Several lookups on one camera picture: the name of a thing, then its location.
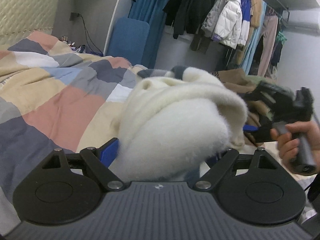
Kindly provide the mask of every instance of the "dark jacket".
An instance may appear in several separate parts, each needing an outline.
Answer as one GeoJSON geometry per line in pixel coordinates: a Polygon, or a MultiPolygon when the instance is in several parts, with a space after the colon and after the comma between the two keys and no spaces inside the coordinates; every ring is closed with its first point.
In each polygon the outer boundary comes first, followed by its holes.
{"type": "Polygon", "coordinates": [[[172,26],[174,19],[179,10],[181,0],[169,0],[166,6],[163,8],[163,11],[167,13],[167,18],[165,20],[165,25],[172,26]]]}
{"type": "Polygon", "coordinates": [[[181,0],[181,4],[173,24],[173,37],[187,33],[196,34],[199,25],[214,5],[215,0],[181,0]]]}

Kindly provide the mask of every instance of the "gray wall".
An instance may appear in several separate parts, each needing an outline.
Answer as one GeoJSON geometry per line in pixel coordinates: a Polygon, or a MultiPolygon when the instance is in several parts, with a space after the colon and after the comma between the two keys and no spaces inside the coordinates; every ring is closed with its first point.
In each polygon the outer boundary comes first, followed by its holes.
{"type": "MultiPolygon", "coordinates": [[[[70,22],[70,13],[80,13],[94,44],[103,52],[111,17],[117,0],[59,0],[52,35],[68,36],[76,46],[86,44],[82,19],[70,22]]],[[[97,51],[90,40],[90,47],[97,51]]]]}

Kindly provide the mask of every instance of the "gray ribbed panel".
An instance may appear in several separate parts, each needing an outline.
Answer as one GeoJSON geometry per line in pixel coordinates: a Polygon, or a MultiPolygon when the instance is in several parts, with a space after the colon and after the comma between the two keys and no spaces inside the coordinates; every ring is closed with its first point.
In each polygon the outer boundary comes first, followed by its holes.
{"type": "Polygon", "coordinates": [[[209,193],[185,182],[133,182],[108,193],[99,208],[74,223],[44,227],[21,223],[8,240],[311,240],[297,224],[255,227],[225,214],[209,193]]]}

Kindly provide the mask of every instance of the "person's arm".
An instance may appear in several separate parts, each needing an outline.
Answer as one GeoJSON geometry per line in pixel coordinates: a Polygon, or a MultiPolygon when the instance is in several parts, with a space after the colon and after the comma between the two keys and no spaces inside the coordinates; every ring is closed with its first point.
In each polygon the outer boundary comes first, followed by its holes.
{"type": "Polygon", "coordinates": [[[297,132],[303,132],[307,135],[314,160],[318,165],[318,169],[314,174],[320,172],[320,129],[313,121],[310,122],[295,122],[293,124],[287,124],[286,128],[288,133],[283,135],[278,134],[276,129],[271,130],[271,137],[273,140],[278,141],[279,157],[282,159],[283,165],[292,173],[295,173],[290,160],[294,159],[298,154],[299,139],[292,140],[292,134],[297,132]]]}

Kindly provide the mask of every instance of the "black plug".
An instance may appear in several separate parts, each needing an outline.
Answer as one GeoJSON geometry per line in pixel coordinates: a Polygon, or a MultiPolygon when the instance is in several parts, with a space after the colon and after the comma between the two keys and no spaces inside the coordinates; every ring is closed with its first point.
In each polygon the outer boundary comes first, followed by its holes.
{"type": "Polygon", "coordinates": [[[80,16],[80,13],[71,13],[69,21],[74,21],[79,16],[80,16]]]}

